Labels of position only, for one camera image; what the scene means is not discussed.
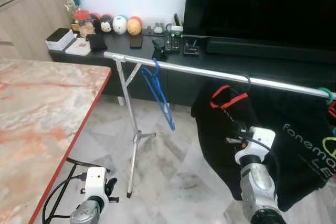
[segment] egg-shaped figure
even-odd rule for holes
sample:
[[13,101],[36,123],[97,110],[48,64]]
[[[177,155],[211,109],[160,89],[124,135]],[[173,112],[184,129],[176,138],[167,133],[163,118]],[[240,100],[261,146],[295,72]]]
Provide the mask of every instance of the egg-shaped figure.
[[113,18],[110,15],[101,16],[100,28],[104,33],[112,31]]
[[117,16],[113,20],[113,30],[117,34],[124,34],[127,30],[127,20],[124,16]]
[[131,17],[127,22],[127,31],[132,36],[136,36],[141,33],[142,22],[138,17]]

